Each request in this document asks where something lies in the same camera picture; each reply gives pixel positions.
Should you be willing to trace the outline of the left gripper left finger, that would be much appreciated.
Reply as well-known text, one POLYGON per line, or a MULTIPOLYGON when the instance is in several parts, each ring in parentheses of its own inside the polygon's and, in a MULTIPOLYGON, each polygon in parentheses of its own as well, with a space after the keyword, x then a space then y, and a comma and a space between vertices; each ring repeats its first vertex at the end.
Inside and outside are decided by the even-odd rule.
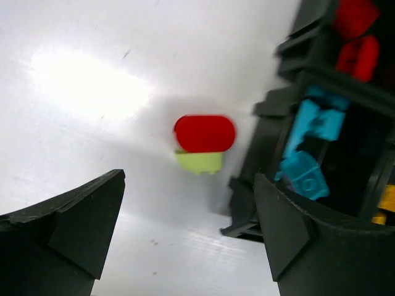
POLYGON ((125 191, 121 169, 1 215, 1 295, 90 295, 125 191))

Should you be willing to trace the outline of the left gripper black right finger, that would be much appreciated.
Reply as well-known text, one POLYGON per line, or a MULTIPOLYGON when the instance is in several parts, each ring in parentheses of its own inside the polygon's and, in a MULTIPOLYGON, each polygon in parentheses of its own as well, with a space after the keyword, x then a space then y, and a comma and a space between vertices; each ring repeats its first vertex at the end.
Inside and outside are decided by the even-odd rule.
POLYGON ((281 295, 393 295, 394 228, 309 200, 262 173, 257 215, 281 295))

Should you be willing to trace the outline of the cyan rounded lego piece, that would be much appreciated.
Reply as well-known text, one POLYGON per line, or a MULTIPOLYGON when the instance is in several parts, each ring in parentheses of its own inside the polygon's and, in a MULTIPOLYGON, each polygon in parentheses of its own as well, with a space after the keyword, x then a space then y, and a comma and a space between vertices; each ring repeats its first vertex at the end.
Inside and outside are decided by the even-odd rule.
POLYGON ((295 193, 310 200, 330 195, 320 166, 313 156, 303 150, 280 163, 280 178, 295 193))

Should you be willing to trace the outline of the yellow butterfly lego piece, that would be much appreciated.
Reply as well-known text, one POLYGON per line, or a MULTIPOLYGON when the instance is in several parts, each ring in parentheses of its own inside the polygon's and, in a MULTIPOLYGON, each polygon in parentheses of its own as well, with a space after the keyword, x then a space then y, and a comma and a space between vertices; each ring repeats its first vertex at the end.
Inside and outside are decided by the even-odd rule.
POLYGON ((389 216, 394 217, 394 185, 386 186, 372 223, 385 225, 389 216))

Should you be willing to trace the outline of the small cyan lego brick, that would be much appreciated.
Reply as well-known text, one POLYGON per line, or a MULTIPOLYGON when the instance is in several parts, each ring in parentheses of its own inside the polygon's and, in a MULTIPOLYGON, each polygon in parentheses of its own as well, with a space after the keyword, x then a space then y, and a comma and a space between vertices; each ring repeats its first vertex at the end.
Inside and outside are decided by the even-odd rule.
POLYGON ((326 141, 336 141, 345 115, 344 112, 334 109, 320 111, 314 121, 314 135, 326 141))

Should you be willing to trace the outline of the light green lego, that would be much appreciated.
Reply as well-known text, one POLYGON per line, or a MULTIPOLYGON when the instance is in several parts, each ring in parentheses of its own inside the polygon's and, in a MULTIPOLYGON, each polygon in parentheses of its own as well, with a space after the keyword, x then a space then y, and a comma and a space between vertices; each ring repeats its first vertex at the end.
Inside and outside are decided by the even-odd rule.
POLYGON ((222 152, 196 152, 189 153, 182 150, 175 151, 175 157, 179 166, 195 175, 218 173, 223 166, 222 152))

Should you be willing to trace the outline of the blue long lego brick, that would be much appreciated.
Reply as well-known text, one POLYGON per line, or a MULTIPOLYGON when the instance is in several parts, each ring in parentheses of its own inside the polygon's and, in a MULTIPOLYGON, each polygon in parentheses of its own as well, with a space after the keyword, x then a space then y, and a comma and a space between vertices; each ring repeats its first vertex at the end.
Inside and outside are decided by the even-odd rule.
POLYGON ((318 115, 319 106, 309 99, 303 100, 297 111, 291 128, 282 159, 293 157, 297 152, 297 146, 303 142, 304 135, 310 131, 310 124, 318 115))

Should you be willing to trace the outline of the red rounded lego brick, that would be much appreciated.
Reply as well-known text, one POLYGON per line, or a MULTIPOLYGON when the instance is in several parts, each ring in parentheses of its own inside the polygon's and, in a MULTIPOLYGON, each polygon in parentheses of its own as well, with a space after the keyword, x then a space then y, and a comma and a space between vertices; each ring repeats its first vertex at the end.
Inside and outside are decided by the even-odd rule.
POLYGON ((223 115, 184 115, 176 121, 173 133, 189 153, 227 151, 237 136, 235 124, 223 115))

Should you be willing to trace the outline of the red curved lego brick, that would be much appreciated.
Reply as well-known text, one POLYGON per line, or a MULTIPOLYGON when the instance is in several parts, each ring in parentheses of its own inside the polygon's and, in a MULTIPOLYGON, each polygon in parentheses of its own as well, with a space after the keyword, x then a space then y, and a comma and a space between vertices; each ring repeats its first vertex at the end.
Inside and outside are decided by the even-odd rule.
POLYGON ((367 83, 373 77, 379 55, 380 44, 374 35, 357 38, 341 48, 336 70, 367 83))

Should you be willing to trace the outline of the small cyan lego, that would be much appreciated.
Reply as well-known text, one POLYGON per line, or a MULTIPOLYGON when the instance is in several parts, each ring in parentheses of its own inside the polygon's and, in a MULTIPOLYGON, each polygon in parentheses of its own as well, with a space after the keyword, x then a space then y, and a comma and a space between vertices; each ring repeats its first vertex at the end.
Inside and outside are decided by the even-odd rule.
POLYGON ((351 104, 349 99, 318 86, 309 87, 305 93, 305 98, 312 100, 324 109, 336 109, 342 112, 345 112, 351 104))

